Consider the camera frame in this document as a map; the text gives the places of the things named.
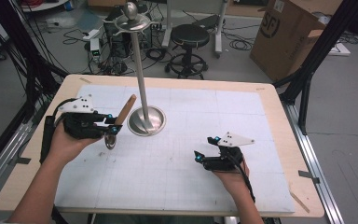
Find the sticker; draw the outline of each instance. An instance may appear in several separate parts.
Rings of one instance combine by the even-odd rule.
[[[284,2],[281,0],[276,0],[274,9],[282,13],[283,8],[284,8]]]

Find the hand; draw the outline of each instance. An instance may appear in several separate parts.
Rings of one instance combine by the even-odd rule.
[[[245,173],[249,177],[249,168],[246,165],[245,158],[243,158],[243,162],[241,163],[241,168],[245,171]],[[226,190],[231,196],[235,196],[237,193],[247,192],[248,187],[246,187],[245,182],[243,181],[242,174],[240,171],[234,170],[233,172],[213,172],[219,179],[222,181]]]
[[[76,158],[86,146],[98,140],[100,139],[75,139],[65,132],[63,123],[60,122],[54,131],[47,159],[64,166]]]

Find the metal rod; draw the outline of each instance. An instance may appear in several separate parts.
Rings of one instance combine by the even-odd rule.
[[[139,49],[138,33],[131,33],[131,43],[132,43],[133,53],[135,55],[136,76],[138,77],[139,92],[141,94],[142,110],[144,111],[144,119],[147,124],[147,123],[150,123],[149,110],[148,110],[147,101],[146,101],[144,72],[143,72],[142,63],[141,63],[141,51]]]

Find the cardboard box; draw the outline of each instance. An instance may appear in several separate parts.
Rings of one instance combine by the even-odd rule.
[[[291,1],[270,0],[250,57],[273,81],[280,80],[304,62],[324,27]]]
[[[90,7],[113,7],[115,5],[124,6],[126,0],[88,0]]]

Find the chair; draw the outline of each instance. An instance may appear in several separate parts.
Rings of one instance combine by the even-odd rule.
[[[176,44],[173,49],[180,46],[186,52],[172,57],[165,66],[165,72],[173,70],[178,74],[178,78],[200,76],[203,80],[201,72],[208,70],[208,64],[199,55],[193,54],[192,50],[208,44],[208,32],[197,25],[183,24],[172,29],[171,40]]]

